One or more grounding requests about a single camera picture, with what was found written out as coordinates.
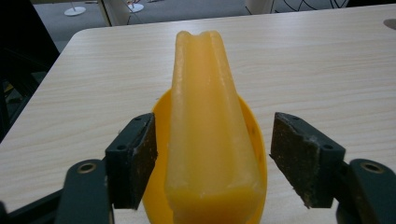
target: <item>translucent yellow object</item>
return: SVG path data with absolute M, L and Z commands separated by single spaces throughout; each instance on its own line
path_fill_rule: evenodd
M 172 94 L 154 107 L 159 157 L 143 198 L 149 220 L 258 223 L 262 135 L 238 99 L 219 34 L 178 35 Z

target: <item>white round base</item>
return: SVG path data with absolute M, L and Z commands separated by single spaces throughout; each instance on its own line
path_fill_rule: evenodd
M 64 12 L 64 15 L 66 15 L 66 16 L 78 16 L 78 15 L 84 13 L 85 10 L 86 10 L 85 7 L 72 7 L 72 8 L 67 9 Z
M 129 9 L 132 10 L 132 12 L 138 12 L 141 11 L 144 6 L 142 4 L 133 4 L 133 5 L 128 5 Z

